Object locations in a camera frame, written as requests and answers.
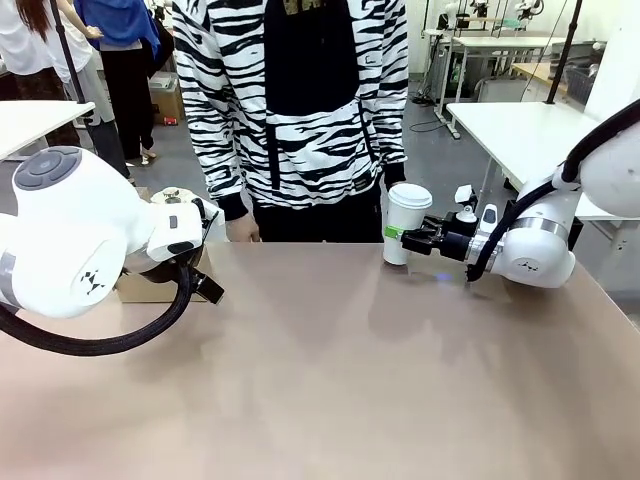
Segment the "hand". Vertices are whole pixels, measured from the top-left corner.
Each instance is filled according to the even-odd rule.
[[[250,213],[227,222],[227,237],[232,242],[259,242],[258,224]]]
[[[102,38],[102,31],[98,27],[87,27],[87,32],[85,33],[85,37],[96,40],[98,38]]]

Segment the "white coffee cup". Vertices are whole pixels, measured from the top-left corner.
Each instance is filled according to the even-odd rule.
[[[422,225],[427,208],[433,203],[426,188],[411,183],[400,183],[389,190],[387,225],[397,230],[413,230]],[[406,265],[409,252],[399,239],[384,237],[383,257],[393,265]]]

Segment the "zebra print hoodie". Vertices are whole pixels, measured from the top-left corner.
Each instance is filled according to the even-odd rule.
[[[193,148],[228,220],[404,180],[404,0],[175,0]]]

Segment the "white lid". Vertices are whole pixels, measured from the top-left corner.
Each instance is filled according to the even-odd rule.
[[[389,190],[389,200],[405,208],[427,208],[433,204],[429,190],[413,183],[399,183]]]

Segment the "white shirt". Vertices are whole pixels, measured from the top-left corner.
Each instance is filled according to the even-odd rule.
[[[53,64],[42,39],[22,23],[15,0],[0,0],[0,57],[16,75],[31,75]]]
[[[55,29],[55,21],[53,19],[53,14],[51,13],[51,5],[49,5],[48,0],[45,1],[45,6],[47,9],[47,17],[49,17],[49,25],[51,26],[49,30],[47,30],[46,47],[51,56],[53,68],[55,68],[58,77],[60,77],[60,80],[64,83],[69,83],[69,81],[71,81],[69,68],[67,67],[67,61],[64,58],[64,51],[62,50],[60,37]],[[60,12],[60,20],[62,21],[62,25],[64,26],[65,34],[67,36],[69,51],[71,52],[71,58],[73,59],[73,66],[75,67],[76,72],[79,72],[86,67],[89,60],[91,60],[93,47],[89,45],[85,36],[80,33],[80,30],[71,24],[62,12]]]

